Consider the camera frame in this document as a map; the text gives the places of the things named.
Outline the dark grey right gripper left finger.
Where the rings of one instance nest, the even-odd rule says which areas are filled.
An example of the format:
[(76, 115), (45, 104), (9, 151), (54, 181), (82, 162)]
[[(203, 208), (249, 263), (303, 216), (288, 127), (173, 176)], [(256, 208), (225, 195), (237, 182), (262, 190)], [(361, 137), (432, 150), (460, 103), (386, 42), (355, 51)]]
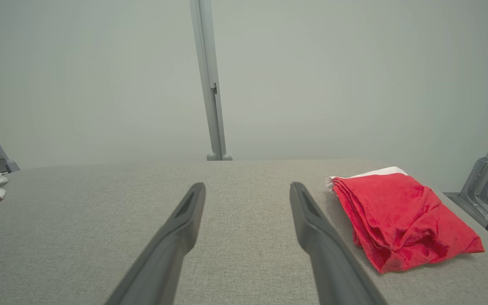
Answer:
[(206, 187), (194, 183), (105, 305), (173, 305), (184, 257), (196, 244)]

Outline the red garment with white lining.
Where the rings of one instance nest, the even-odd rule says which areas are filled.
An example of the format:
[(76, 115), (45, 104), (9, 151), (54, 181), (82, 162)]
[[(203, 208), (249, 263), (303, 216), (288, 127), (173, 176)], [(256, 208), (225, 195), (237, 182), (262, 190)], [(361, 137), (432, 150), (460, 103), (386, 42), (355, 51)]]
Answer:
[(325, 185), (352, 224), (354, 245), (381, 274), (485, 251), (472, 228), (399, 167), (330, 176)]

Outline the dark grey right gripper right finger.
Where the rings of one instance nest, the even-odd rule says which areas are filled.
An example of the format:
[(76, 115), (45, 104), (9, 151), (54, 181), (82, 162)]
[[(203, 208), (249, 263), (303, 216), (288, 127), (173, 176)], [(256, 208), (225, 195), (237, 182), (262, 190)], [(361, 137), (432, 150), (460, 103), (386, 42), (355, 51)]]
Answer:
[(320, 305), (388, 305), (300, 182), (290, 186), (298, 243), (309, 255)]

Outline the grey vertical partition post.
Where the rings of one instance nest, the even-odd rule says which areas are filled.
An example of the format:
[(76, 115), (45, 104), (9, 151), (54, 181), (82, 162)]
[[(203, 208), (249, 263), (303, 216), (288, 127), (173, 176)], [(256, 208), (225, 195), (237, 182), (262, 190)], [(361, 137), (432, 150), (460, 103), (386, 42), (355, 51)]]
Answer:
[(189, 0), (211, 152), (208, 161), (231, 161), (227, 153), (211, 0)]

